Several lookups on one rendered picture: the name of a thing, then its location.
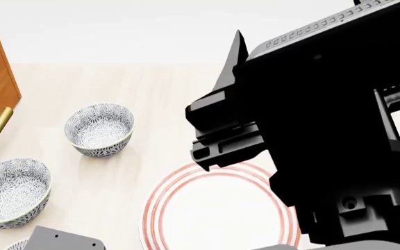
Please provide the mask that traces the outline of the black right gripper slotted finger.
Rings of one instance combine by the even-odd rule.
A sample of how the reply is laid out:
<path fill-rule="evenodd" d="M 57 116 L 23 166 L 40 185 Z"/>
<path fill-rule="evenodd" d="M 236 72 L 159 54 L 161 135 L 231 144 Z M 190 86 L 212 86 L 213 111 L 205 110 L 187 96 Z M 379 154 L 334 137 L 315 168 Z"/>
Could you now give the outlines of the black right gripper slotted finger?
<path fill-rule="evenodd" d="M 214 90 L 185 108 L 185 118 L 195 128 L 191 157 L 207 172 L 251 160 L 267 149 L 247 107 L 235 91 Z"/>

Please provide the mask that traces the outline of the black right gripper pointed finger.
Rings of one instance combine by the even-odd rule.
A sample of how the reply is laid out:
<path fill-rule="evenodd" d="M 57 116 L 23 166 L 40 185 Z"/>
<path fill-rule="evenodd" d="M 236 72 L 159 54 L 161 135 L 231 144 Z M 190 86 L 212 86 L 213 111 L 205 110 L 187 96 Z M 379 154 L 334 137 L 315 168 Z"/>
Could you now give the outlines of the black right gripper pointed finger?
<path fill-rule="evenodd" d="M 231 48 L 228 52 L 222 72 L 220 73 L 217 82 L 212 90 L 218 91 L 220 89 L 233 85 L 235 82 L 233 68 L 234 66 L 246 62 L 248 55 L 249 54 L 243 34 L 239 30 L 237 30 Z"/>

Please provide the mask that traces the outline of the white plate with red rings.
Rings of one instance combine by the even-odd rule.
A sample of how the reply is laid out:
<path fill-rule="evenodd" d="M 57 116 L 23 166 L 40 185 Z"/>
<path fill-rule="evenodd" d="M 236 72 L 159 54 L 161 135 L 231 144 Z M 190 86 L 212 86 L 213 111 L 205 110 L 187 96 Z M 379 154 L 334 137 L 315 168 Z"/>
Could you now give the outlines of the white plate with red rings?
<path fill-rule="evenodd" d="M 271 191 L 272 172 L 249 162 L 203 170 L 188 164 L 164 177 L 144 201 L 143 250 L 254 250 L 298 247 L 294 208 Z"/>

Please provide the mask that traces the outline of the grey floral patterned bowl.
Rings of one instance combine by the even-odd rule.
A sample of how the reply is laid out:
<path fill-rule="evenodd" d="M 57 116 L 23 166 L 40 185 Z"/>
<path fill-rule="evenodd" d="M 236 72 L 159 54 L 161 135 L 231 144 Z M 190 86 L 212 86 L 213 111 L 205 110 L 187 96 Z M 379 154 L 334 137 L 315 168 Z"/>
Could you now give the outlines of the grey floral patterned bowl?
<path fill-rule="evenodd" d="M 51 195 L 49 168 L 34 158 L 0 162 L 0 229 L 17 228 L 36 218 Z"/>
<path fill-rule="evenodd" d="M 8 245 L 4 250 L 24 250 L 28 243 L 28 239 L 23 239 L 20 241 L 16 241 L 11 245 Z"/>
<path fill-rule="evenodd" d="M 117 103 L 95 103 L 81 108 L 65 123 L 69 143 L 91 158 L 109 158 L 129 143 L 135 126 L 131 110 Z"/>

